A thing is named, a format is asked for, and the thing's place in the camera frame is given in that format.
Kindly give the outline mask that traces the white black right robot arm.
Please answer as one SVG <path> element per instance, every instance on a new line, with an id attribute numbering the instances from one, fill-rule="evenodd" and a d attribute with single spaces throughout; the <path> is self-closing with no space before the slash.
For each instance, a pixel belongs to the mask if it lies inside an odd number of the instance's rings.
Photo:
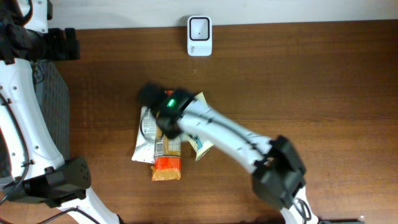
<path id="1" fill-rule="evenodd" d="M 306 168 L 289 139 L 255 133 L 185 89 L 167 93 L 147 83 L 139 90 L 139 101 L 169 139 L 183 134 L 203 138 L 238 162 L 251 175 L 256 196 L 280 211 L 286 223 L 320 222 L 306 196 Z"/>

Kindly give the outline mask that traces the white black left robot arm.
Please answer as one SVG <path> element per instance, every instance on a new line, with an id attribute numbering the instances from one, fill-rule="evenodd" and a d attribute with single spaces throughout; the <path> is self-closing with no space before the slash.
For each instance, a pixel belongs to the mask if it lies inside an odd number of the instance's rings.
<path id="1" fill-rule="evenodd" d="M 50 28 L 49 0 L 1 2 L 1 191 L 3 200 L 46 204 L 78 223 L 121 223 L 69 154 L 70 99 L 55 62 L 77 60 L 72 28 Z"/>

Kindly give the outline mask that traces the white tube brown cap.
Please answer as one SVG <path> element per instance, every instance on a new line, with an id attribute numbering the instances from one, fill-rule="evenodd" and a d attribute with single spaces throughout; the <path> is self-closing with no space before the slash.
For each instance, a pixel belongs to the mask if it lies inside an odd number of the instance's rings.
<path id="1" fill-rule="evenodd" d="M 141 108 L 139 130 L 132 160 L 136 162 L 155 163 L 156 122 L 148 107 Z"/>

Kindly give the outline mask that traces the cream snack bag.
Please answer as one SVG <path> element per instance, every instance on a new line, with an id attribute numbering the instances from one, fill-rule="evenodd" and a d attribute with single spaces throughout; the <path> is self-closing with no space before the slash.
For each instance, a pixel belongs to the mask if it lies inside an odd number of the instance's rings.
<path id="1" fill-rule="evenodd" d="M 193 150 L 195 151 L 195 161 L 198 162 L 213 146 L 214 144 L 198 136 L 192 136 L 183 134 L 181 137 L 183 142 L 189 142 Z"/>

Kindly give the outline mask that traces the orange cracker package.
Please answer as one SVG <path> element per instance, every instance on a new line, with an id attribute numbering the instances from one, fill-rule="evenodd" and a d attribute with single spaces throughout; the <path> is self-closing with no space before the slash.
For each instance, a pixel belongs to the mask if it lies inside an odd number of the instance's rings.
<path id="1" fill-rule="evenodd" d="M 152 181 L 180 180 L 182 158 L 181 141 L 169 139 L 156 125 L 155 163 L 152 169 Z"/>

